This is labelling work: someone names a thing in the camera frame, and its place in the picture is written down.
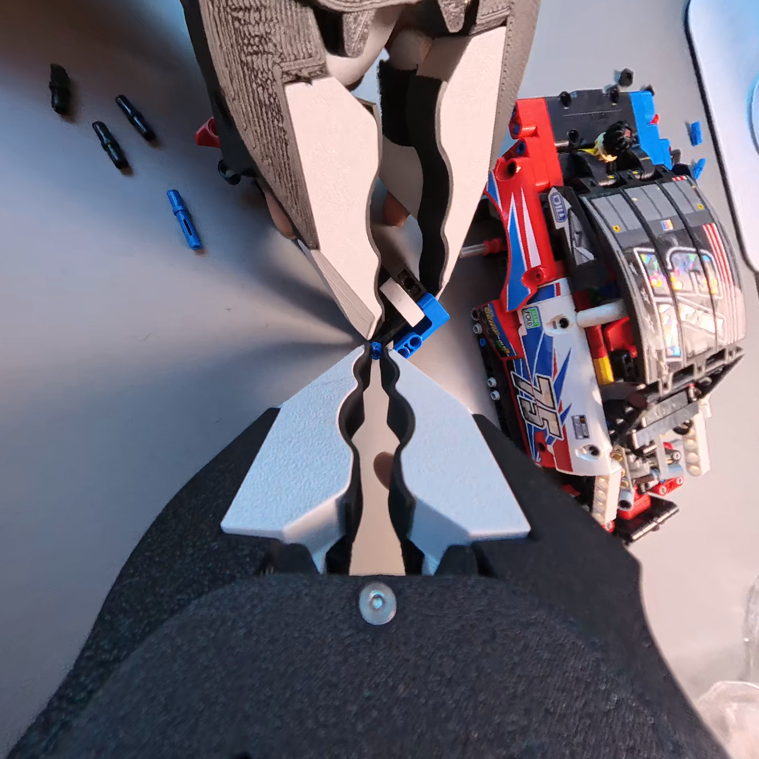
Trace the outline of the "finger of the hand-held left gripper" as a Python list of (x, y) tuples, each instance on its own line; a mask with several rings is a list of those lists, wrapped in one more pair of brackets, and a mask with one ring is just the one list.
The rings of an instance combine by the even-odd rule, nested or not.
[(448, 284), (492, 166), (507, 28), (447, 36), (422, 64), (380, 61), (380, 177), (423, 232), (420, 279)]
[(339, 79), (285, 86), (294, 134), (317, 226), (310, 259), (364, 337), (384, 317), (377, 289), (380, 252), (370, 231), (370, 201), (380, 169), (380, 111)]

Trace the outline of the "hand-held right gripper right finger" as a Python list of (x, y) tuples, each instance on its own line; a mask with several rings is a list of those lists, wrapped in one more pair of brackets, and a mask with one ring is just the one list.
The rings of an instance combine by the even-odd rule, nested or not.
[(395, 349), (382, 357), (382, 382), (399, 437), (389, 509), (407, 574), (435, 574), (450, 545), (528, 535), (470, 409)]

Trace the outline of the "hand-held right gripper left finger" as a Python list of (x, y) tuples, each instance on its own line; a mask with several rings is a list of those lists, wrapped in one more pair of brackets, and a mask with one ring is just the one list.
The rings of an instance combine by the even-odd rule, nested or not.
[(285, 401), (222, 530), (309, 547), (320, 572), (350, 565), (364, 510), (352, 437), (365, 421), (372, 352), (360, 346)]

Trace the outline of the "black lego pin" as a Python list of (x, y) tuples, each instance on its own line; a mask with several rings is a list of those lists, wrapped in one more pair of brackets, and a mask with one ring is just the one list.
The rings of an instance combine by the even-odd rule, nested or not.
[(147, 141), (156, 141), (157, 139), (157, 133), (154, 129), (154, 126), (149, 123), (149, 119), (146, 118), (146, 114), (136, 106), (136, 103), (132, 99), (129, 99), (127, 94), (117, 94), (116, 98), (119, 108), (124, 111), (124, 114), (127, 116), (129, 123), (137, 128), (137, 131), (141, 133), (141, 136)]
[(111, 161), (119, 169), (129, 169), (131, 168), (129, 158), (127, 158), (124, 148), (121, 146), (121, 143), (117, 141), (117, 138), (112, 134), (111, 128), (101, 119), (94, 121), (92, 128), (94, 128), (96, 134), (99, 136), (101, 146), (109, 154)]
[(72, 79), (69, 71), (59, 64), (51, 64), (51, 93), (52, 93), (52, 108), (62, 114), (69, 116), (72, 109)]

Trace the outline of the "black curved lego bumper assembly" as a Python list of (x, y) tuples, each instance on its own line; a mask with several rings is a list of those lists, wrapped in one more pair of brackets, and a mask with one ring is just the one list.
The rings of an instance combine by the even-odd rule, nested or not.
[(409, 267), (380, 267), (380, 294), (387, 317), (375, 341), (394, 346), (404, 357), (412, 357), (450, 319), (448, 311)]

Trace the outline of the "lego race car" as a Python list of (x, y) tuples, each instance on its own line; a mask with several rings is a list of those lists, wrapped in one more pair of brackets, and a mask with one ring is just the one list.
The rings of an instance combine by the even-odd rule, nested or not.
[(736, 254), (620, 84), (517, 101), (462, 256), (495, 254), (473, 331), (505, 434), (632, 544), (710, 470), (710, 396), (743, 356)]

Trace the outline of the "person's left hand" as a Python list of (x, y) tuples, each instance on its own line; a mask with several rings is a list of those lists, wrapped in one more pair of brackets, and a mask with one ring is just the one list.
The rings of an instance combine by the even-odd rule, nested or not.
[[(269, 204), (270, 214), (272, 214), (272, 219), (274, 219), (277, 229), (285, 237), (297, 239), (299, 232), (295, 231), (294, 224), (290, 222), (290, 217), (285, 214), (279, 199), (260, 181), (257, 181), (257, 184), (265, 196), (265, 201)], [(405, 221), (409, 219), (409, 216), (410, 216), (410, 211), (395, 197), (395, 194), (392, 191), (387, 191), (385, 202), (384, 202), (384, 222), (390, 224), (390, 226), (404, 226)]]

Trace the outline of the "clear plastic bag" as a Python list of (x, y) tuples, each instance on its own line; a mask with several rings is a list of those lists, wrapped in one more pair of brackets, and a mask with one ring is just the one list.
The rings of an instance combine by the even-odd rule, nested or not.
[(696, 702), (703, 720), (731, 757), (759, 755), (759, 582), (750, 589), (745, 615), (746, 665), (740, 680), (718, 680)]

